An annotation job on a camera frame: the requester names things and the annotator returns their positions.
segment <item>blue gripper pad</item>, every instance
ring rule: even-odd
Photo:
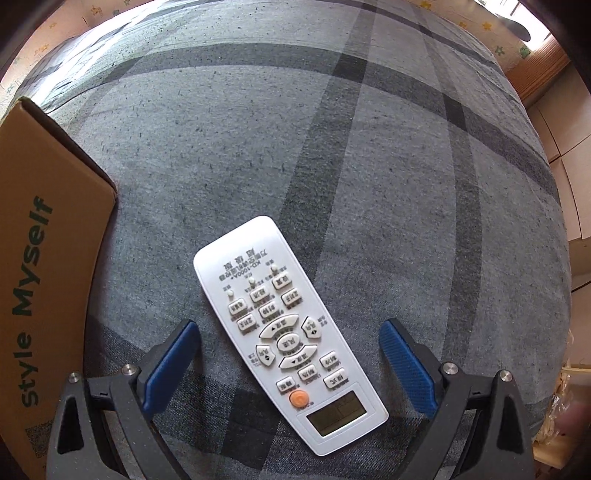
[[[379,345],[414,409],[432,419],[437,411],[433,379],[389,321],[379,330]]]
[[[155,414],[166,410],[166,405],[200,345],[199,327],[195,322],[188,322],[146,382],[142,410],[147,418],[151,419]]]

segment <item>metal bolt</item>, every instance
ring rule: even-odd
[[[445,362],[443,364],[443,371],[445,373],[447,373],[448,375],[455,375],[455,374],[457,374],[457,370],[458,370],[458,368],[457,368],[457,365],[456,364],[453,364],[451,362]]]
[[[135,375],[138,371],[138,367],[132,364],[125,364],[121,367],[121,373],[124,374],[126,377],[130,377],[131,375]]]
[[[72,372],[68,376],[68,382],[70,382],[70,383],[78,383],[81,378],[82,378],[82,375],[80,375],[78,372]]]
[[[499,377],[503,382],[510,382],[511,380],[513,380],[513,374],[508,370],[501,370],[501,373],[499,373]]]

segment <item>white remote control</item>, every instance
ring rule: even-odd
[[[234,346],[316,455],[388,419],[273,220],[250,220],[202,248],[193,264]]]

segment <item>white button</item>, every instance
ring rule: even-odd
[[[300,292],[297,288],[292,288],[289,292],[284,293],[281,296],[281,300],[285,303],[285,306],[289,307],[297,302],[301,298]]]
[[[328,368],[339,361],[339,357],[336,356],[336,352],[331,352],[320,359],[320,363],[324,368]]]
[[[279,364],[279,368],[286,369],[299,367],[302,363],[304,363],[316,353],[317,348],[318,347],[316,345],[304,345],[299,352],[283,357],[283,360]]]
[[[264,299],[267,295],[269,295],[269,292],[267,291],[267,287],[264,285],[261,285],[260,287],[255,288],[251,292],[251,299],[254,303],[256,303],[256,302]]]
[[[293,377],[285,377],[277,382],[277,388],[280,392],[284,392],[295,386],[295,384],[296,382]]]
[[[300,376],[300,378],[302,380],[308,380],[310,378],[312,378],[314,375],[316,375],[318,373],[318,370],[316,370],[316,367],[314,366],[314,364],[310,364],[307,367],[302,368],[301,370],[298,370],[298,375]]]
[[[320,338],[322,336],[320,325],[312,317],[306,317],[301,327],[308,338]]]
[[[300,344],[300,336],[297,333],[286,333],[277,340],[277,348],[280,352],[289,352]]]
[[[275,354],[271,352],[271,347],[268,345],[257,345],[256,356],[259,358],[263,365],[269,366],[275,359]]]
[[[339,368],[335,373],[330,374],[328,377],[324,378],[324,383],[328,388],[334,388],[337,385],[340,385],[345,380],[347,380],[349,376],[344,368]]]
[[[232,315],[238,315],[239,313],[244,312],[246,308],[248,307],[244,299],[237,299],[236,301],[233,301],[230,305],[228,305],[228,310],[230,310],[230,313]]]
[[[279,317],[277,320],[273,320],[269,325],[267,325],[259,337],[273,338],[273,336],[282,328],[293,327],[296,324],[298,318],[299,316],[296,314]]]
[[[273,286],[275,287],[275,289],[280,290],[291,283],[291,277],[287,270],[284,270],[279,275],[274,277],[271,281],[273,282]]]
[[[242,317],[240,320],[238,320],[236,325],[238,325],[238,328],[240,328],[241,331],[244,331],[248,330],[255,323],[255,318],[252,315],[246,315],[245,317]]]
[[[269,303],[265,303],[261,308],[259,308],[259,313],[261,314],[261,317],[266,319],[267,317],[273,315],[277,310],[277,303],[275,303],[275,300],[271,300]]]

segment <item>striped fabric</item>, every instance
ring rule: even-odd
[[[86,374],[137,361],[181,318],[201,328],[202,364],[155,419],[192,478],[392,478],[423,421],[379,351],[392,316],[469,373],[510,369],[535,431],[568,330],[566,234],[537,134],[470,34],[402,0],[166,2],[66,43],[25,84],[120,191]],[[193,271],[256,215],[278,223],[390,412],[327,457],[263,394]]]

